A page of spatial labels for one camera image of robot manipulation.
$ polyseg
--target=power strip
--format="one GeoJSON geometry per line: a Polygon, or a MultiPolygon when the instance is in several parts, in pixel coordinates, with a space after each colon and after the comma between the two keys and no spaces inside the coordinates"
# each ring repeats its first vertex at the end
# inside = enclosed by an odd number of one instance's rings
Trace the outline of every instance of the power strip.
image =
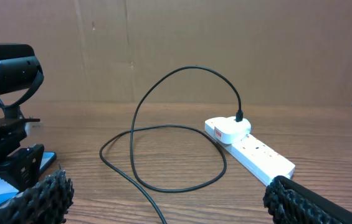
{"type": "Polygon", "coordinates": [[[264,185],[268,186],[278,175],[290,179],[295,171],[295,164],[253,137],[250,129],[250,123],[245,118],[239,123],[235,122],[235,117],[211,118],[205,121],[205,131],[264,185]],[[226,141],[222,141],[224,133],[228,133],[226,141]]]}

